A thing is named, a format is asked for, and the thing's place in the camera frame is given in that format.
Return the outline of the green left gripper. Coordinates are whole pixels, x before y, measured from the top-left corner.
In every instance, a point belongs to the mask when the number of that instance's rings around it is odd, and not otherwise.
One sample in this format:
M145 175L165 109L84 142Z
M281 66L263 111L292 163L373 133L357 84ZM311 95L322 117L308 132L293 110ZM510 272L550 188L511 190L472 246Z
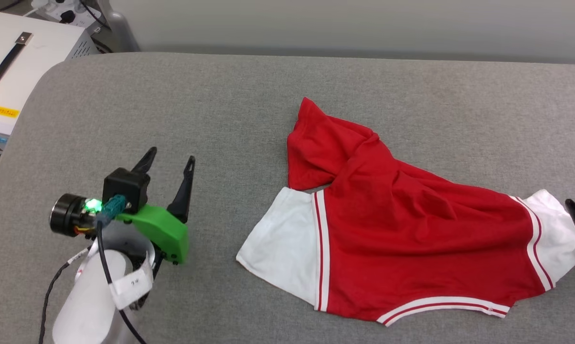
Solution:
M157 154L151 147L132 168L136 175L148 174ZM182 264L189 250L187 221L189 219L194 168L196 159L190 155L183 170L183 181L167 209L156 205L143 205L135 209L121 194L103 203L98 199L75 194L63 194L50 211L49 225L54 233L66 237L97 236L97 225L105 231L113 222L126 222L135 227L173 264Z

